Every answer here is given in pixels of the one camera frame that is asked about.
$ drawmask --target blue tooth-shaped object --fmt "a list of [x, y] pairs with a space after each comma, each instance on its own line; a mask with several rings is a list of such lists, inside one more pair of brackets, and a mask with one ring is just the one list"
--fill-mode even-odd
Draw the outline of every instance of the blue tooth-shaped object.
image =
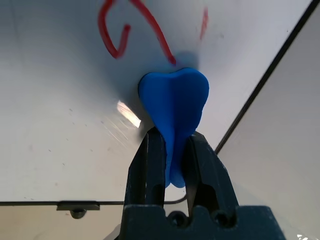
[[209, 94], [207, 78], [193, 68], [151, 72], [140, 80], [139, 98], [166, 145], [165, 186], [185, 186], [181, 159], [187, 138], [199, 125]]

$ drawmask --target red scribble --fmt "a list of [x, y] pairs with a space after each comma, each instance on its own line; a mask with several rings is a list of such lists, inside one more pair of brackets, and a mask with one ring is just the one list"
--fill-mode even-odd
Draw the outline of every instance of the red scribble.
[[99, 27], [100, 35], [102, 37], [102, 40], [104, 42], [106, 49], [108, 50], [108, 52], [111, 54], [112, 57], [117, 59], [117, 58], [120, 58], [125, 53], [131, 26], [129, 24], [124, 25], [122, 34], [121, 34], [119, 49], [117, 50], [113, 45], [112, 40], [109, 36], [108, 30], [107, 30], [107, 24], [106, 24], [107, 13], [112, 7], [112, 5], [115, 3], [116, 3], [116, 0], [106, 0], [105, 3], [102, 5], [98, 15], [98, 27]]
[[203, 12], [203, 19], [202, 19], [202, 26], [201, 26], [201, 33], [200, 33], [200, 40], [204, 37], [206, 30], [207, 30], [207, 25], [208, 25], [208, 8], [204, 8]]
[[[116, 3], [116, 1], [117, 0], [106, 0], [102, 5], [98, 15], [98, 27], [99, 27], [100, 35], [102, 37], [102, 40], [104, 42], [106, 49], [111, 54], [111, 56], [114, 57], [115, 59], [120, 58], [125, 53], [127, 43], [128, 43], [129, 32], [131, 29], [131, 26], [129, 24], [124, 25], [122, 34], [121, 34], [120, 45], [117, 50], [112, 43], [112, 40], [107, 30], [107, 23], [106, 23], [106, 17], [107, 17], [108, 11], [112, 7], [112, 5]], [[171, 64], [176, 65], [176, 59], [172, 55], [170, 48], [167, 44], [167, 41], [165, 39], [165, 36], [161, 31], [161, 28], [159, 27], [154, 16], [147, 9], [147, 7], [141, 2], [141, 0], [129, 0], [129, 1], [140, 11], [140, 13], [144, 16], [144, 18], [152, 27], [160, 43], [162, 51], [164, 55], [167, 57], [168, 61]]]

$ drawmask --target white backdrop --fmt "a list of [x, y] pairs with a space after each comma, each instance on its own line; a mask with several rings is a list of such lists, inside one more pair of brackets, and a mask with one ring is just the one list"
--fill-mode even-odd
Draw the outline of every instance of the white backdrop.
[[241, 205], [267, 205], [286, 239], [320, 239], [320, 7], [219, 153]]
[[[194, 67], [208, 78], [198, 131], [215, 148], [310, 0], [141, 2], [176, 66], [127, 0], [106, 16], [116, 47], [131, 26], [117, 59], [99, 33], [104, 1], [0, 0], [0, 201], [123, 200], [128, 166], [152, 125], [137, 83], [152, 71]], [[120, 113], [125, 106], [139, 128]], [[169, 187], [166, 199], [183, 195]]]

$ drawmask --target black metal bracket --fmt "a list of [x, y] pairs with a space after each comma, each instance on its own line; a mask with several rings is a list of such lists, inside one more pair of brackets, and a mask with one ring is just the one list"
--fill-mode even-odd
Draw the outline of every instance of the black metal bracket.
[[100, 210], [100, 205], [96, 201], [60, 201], [56, 210], [70, 211], [71, 217], [81, 219], [88, 210]]

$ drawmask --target black edge line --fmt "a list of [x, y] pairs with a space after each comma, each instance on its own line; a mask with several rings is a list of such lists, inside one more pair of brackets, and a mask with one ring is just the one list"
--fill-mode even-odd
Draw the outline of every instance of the black edge line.
[[319, 2], [320, 2], [320, 0], [313, 0], [309, 4], [307, 9], [303, 13], [302, 17], [300, 18], [298, 23], [295, 25], [294, 29], [292, 30], [292, 32], [290, 33], [290, 35], [288, 36], [288, 38], [286, 39], [286, 41], [282, 45], [281, 49], [279, 50], [279, 52], [277, 53], [277, 55], [273, 59], [272, 63], [270, 64], [268, 69], [265, 71], [265, 73], [262, 76], [261, 80], [256, 85], [256, 87], [253, 90], [252, 94], [250, 95], [248, 100], [245, 102], [245, 104], [241, 108], [240, 112], [238, 113], [238, 115], [234, 119], [234, 121], [231, 124], [231, 126], [229, 127], [229, 129], [226, 131], [226, 133], [223, 136], [222, 140], [219, 142], [218, 146], [215, 149], [216, 154], [218, 154], [221, 151], [221, 149], [223, 148], [223, 146], [226, 144], [227, 140], [229, 139], [229, 137], [231, 136], [231, 134], [233, 133], [233, 131], [235, 130], [235, 128], [237, 127], [237, 125], [239, 124], [239, 122], [241, 121], [241, 119], [243, 118], [243, 116], [245, 115], [245, 113], [247, 112], [247, 110], [249, 109], [251, 104], [253, 103], [253, 101], [256, 99], [257, 95], [259, 94], [261, 89], [264, 87], [264, 85], [266, 84], [267, 80], [269, 79], [271, 74], [274, 72], [274, 70], [276, 69], [277, 65], [279, 64], [279, 62], [281, 61], [281, 59], [283, 58], [283, 56], [285, 55], [285, 53], [287, 52], [287, 50], [289, 49], [291, 44], [294, 42], [295, 38], [297, 37], [297, 35], [301, 31], [301, 29], [304, 27], [304, 25], [306, 24], [306, 22], [308, 21], [308, 19], [312, 15], [312, 13], [317, 8]]
[[[178, 204], [183, 202], [184, 200], [187, 199], [187, 196], [184, 195], [183, 198], [180, 198], [175, 201], [165, 201], [165, 205], [172, 205], [172, 204]], [[0, 207], [2, 206], [57, 206], [59, 203], [64, 202], [64, 201], [1, 201], [0, 202]], [[105, 205], [123, 205], [123, 201], [92, 201], [92, 200], [75, 200], [72, 202], [81, 202], [81, 203], [92, 203], [95, 202], [101, 206]]]
[[[270, 64], [270, 66], [268, 67], [266, 72], [264, 73], [263, 77], [261, 78], [261, 80], [259, 81], [259, 83], [255, 87], [255, 89], [253, 90], [252, 94], [250, 95], [248, 100], [243, 105], [242, 109], [240, 110], [239, 114], [236, 116], [236, 118], [233, 121], [233, 123], [231, 124], [230, 128], [228, 129], [228, 131], [226, 132], [226, 134], [223, 136], [222, 140], [220, 141], [220, 143], [216, 147], [215, 152], [217, 154], [220, 152], [222, 147], [225, 145], [228, 138], [230, 137], [232, 132], [235, 130], [236, 126], [239, 124], [240, 120], [245, 115], [246, 111], [249, 109], [250, 105], [253, 103], [253, 101], [255, 100], [257, 95], [259, 94], [262, 87], [266, 84], [268, 78], [273, 73], [273, 71], [276, 69], [280, 60], [287, 52], [290, 45], [293, 43], [293, 41], [297, 37], [298, 33], [301, 31], [301, 29], [306, 24], [306, 22], [308, 21], [308, 19], [312, 15], [312, 13], [315, 11], [319, 2], [320, 2], [320, 0], [312, 0], [312, 2], [309, 4], [309, 6], [305, 10], [304, 14], [302, 15], [302, 17], [300, 18], [298, 23], [295, 25], [292, 32], [290, 33], [289, 37], [286, 39], [283, 46], [281, 47], [281, 49], [279, 50], [279, 52], [277, 53], [277, 55], [273, 59], [272, 63]], [[165, 205], [178, 204], [178, 203], [183, 202], [186, 199], [187, 199], [187, 195], [184, 195], [184, 197], [181, 199], [178, 199], [175, 201], [165, 201], [164, 204]], [[0, 202], [0, 206], [13, 206], [13, 207], [14, 206], [56, 206], [56, 205], [58, 205], [58, 203], [60, 203], [60, 201], [2, 201], [2, 202]], [[123, 201], [97, 201], [97, 203], [100, 205], [123, 205], [124, 204]]]

